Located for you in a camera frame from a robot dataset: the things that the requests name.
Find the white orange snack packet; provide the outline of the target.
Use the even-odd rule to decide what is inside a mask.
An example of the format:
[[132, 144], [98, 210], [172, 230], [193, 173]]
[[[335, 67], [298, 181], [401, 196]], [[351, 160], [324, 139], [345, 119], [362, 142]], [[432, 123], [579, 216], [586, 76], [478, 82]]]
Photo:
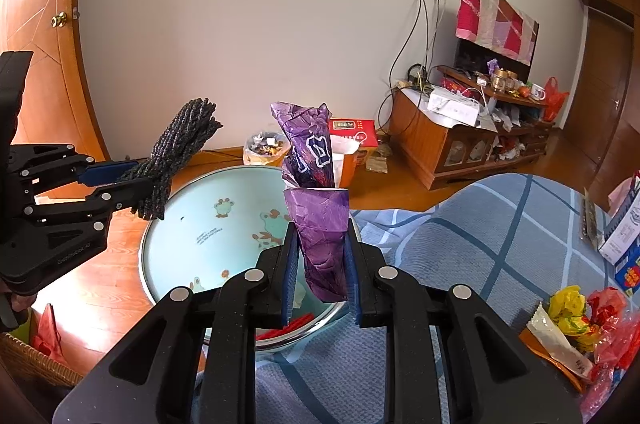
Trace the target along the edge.
[[586, 391], [592, 382], [593, 363], [570, 344], [542, 304], [518, 337], [538, 358], [563, 373], [580, 394]]

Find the grey foam net sleeve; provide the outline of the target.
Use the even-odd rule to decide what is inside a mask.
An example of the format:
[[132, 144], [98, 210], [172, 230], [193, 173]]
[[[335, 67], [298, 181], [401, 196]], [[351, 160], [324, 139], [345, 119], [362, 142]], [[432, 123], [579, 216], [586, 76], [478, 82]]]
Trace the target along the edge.
[[131, 207], [139, 218], [164, 218], [172, 180], [222, 127], [215, 111], [216, 104], [207, 98], [188, 101], [160, 135], [150, 156], [122, 175], [120, 181], [151, 181], [150, 192]]

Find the red gift box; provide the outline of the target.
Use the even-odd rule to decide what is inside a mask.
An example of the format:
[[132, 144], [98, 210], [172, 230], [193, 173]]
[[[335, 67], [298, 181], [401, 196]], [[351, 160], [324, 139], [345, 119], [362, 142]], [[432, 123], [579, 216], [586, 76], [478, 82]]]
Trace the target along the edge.
[[374, 121], [331, 118], [329, 121], [335, 188], [346, 189], [356, 168], [378, 147]]

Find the snack jar with bag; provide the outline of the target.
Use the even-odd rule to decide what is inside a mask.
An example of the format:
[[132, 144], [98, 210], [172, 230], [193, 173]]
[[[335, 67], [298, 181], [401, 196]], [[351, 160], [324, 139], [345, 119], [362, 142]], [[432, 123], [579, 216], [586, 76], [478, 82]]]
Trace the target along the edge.
[[280, 132], [256, 132], [243, 147], [243, 164], [280, 167], [291, 144]]

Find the wooden room door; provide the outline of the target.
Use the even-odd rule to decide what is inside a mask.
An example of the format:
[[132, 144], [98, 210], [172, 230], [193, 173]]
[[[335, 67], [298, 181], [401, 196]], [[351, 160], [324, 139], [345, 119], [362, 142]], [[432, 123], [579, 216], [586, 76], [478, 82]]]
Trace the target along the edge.
[[16, 144], [72, 144], [108, 152], [82, 61], [78, 0], [1, 0], [1, 49], [30, 51]]

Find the white router box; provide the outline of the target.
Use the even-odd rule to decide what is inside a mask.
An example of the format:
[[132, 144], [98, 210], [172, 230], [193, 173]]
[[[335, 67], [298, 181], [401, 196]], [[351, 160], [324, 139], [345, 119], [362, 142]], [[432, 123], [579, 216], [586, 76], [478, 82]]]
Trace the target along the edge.
[[480, 104], [475, 99], [455, 94], [443, 87], [435, 87], [431, 91], [427, 110], [468, 126], [475, 126], [480, 116]]

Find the red white patchwork cloth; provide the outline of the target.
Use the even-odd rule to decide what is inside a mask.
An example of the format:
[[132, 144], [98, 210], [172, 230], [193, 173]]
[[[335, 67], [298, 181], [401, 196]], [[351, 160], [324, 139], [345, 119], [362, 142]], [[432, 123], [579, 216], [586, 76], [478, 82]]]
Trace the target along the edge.
[[456, 37], [530, 66], [539, 23], [507, 0], [460, 0]]

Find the light blue enamel basin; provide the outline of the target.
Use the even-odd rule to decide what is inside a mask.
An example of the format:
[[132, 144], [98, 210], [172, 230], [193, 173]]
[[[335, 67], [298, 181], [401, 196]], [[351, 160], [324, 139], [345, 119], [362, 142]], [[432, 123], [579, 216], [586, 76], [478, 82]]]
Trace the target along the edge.
[[215, 170], [176, 191], [165, 217], [145, 229], [139, 276], [151, 303], [185, 286], [220, 288], [280, 245], [288, 228], [281, 172], [269, 166]]

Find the blue plaid tablecloth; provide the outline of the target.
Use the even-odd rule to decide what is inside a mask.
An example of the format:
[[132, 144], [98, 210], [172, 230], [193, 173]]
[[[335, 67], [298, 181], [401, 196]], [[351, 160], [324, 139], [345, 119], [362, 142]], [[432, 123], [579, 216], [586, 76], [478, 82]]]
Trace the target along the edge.
[[[569, 285], [612, 286], [615, 269], [580, 237], [582, 196], [534, 175], [475, 181], [424, 213], [357, 210], [362, 240], [420, 283], [469, 285], [515, 332]], [[259, 423], [379, 423], [384, 416], [382, 329], [343, 317], [255, 366]]]

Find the wooden tv cabinet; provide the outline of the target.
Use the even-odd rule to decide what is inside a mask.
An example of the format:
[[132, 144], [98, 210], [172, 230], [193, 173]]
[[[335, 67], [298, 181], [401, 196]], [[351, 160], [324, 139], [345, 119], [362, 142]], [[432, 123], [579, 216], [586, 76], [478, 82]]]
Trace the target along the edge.
[[469, 125], [430, 109], [426, 95], [414, 89], [394, 92], [390, 143], [427, 189], [513, 170], [546, 153], [553, 125], [542, 119], [543, 102], [494, 92], [449, 66], [437, 69], [481, 106], [494, 102], [496, 108], [480, 110]]

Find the blue Look milk carton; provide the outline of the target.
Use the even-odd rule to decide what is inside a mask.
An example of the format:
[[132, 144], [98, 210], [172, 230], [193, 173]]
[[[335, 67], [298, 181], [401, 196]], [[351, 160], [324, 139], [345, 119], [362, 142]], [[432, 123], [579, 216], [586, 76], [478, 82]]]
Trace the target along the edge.
[[640, 250], [633, 245], [615, 265], [615, 281], [620, 289], [632, 297], [640, 285]]

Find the orange plastic bag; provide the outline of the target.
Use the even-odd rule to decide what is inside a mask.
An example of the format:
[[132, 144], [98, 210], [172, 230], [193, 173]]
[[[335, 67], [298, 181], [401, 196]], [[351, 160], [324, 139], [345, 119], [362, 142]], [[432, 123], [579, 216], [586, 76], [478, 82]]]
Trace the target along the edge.
[[559, 90], [559, 83], [555, 76], [548, 78], [547, 83], [544, 85], [544, 92], [546, 93], [546, 98], [544, 99], [546, 107], [544, 108], [542, 120], [546, 123], [553, 123], [570, 93]]

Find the yellow green wrapper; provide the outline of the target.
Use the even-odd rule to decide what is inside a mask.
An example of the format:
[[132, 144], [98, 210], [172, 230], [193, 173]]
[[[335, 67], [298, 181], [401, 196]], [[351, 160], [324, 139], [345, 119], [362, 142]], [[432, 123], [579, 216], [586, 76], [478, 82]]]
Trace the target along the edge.
[[580, 352], [593, 352], [599, 327], [587, 316], [586, 296], [578, 285], [562, 288], [549, 298], [548, 314], [559, 330]]

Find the purple foil wrapper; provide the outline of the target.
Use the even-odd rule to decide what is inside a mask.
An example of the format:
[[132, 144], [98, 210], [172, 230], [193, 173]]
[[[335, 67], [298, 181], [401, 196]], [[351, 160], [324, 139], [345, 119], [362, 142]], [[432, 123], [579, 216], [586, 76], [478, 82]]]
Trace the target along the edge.
[[335, 185], [328, 107], [271, 105], [271, 114], [291, 145], [282, 163], [284, 200], [304, 256], [307, 284], [318, 300], [347, 296], [343, 264], [348, 229], [348, 191]]

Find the white mug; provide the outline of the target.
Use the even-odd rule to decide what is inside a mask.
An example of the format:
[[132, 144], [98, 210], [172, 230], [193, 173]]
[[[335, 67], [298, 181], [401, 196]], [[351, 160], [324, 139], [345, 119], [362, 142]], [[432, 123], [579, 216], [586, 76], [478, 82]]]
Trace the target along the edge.
[[529, 98], [531, 98], [532, 100], [544, 101], [546, 100], [546, 95], [547, 93], [542, 86], [535, 83], [530, 86]]

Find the red foam net sleeve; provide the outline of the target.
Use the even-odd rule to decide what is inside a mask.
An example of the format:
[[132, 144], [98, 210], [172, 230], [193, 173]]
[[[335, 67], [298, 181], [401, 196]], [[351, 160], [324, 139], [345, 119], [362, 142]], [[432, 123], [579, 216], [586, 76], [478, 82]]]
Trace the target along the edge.
[[298, 329], [306, 326], [306, 324], [313, 322], [314, 316], [312, 314], [304, 314], [303, 316], [296, 317], [291, 322], [284, 326], [282, 329], [265, 330], [261, 333], [256, 333], [256, 340], [272, 340], [286, 334], [290, 334]]

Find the dark snack packet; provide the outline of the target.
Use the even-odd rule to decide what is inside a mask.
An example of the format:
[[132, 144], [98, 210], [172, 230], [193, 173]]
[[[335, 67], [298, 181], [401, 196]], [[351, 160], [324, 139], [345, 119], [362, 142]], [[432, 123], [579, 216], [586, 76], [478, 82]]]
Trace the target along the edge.
[[587, 189], [584, 190], [584, 194], [582, 195], [580, 231], [582, 232], [582, 240], [589, 244], [594, 250], [597, 250], [600, 245], [597, 207], [596, 204], [591, 201]]

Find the clear pink plastic bag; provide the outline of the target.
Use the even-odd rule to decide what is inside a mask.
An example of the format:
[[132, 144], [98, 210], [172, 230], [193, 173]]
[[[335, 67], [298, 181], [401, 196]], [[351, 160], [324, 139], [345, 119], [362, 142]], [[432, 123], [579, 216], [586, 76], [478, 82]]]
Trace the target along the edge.
[[582, 422], [593, 423], [639, 352], [639, 311], [632, 309], [628, 297], [612, 286], [590, 294], [587, 303], [598, 336], [592, 352], [593, 384], [582, 398], [580, 412]]

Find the white milk carton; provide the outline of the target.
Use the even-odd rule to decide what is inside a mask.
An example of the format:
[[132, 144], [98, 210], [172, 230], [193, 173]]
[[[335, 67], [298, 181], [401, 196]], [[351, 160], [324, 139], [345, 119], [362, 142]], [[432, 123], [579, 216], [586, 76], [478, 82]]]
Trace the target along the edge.
[[599, 253], [615, 265], [639, 235], [639, 192], [631, 190], [604, 229]]

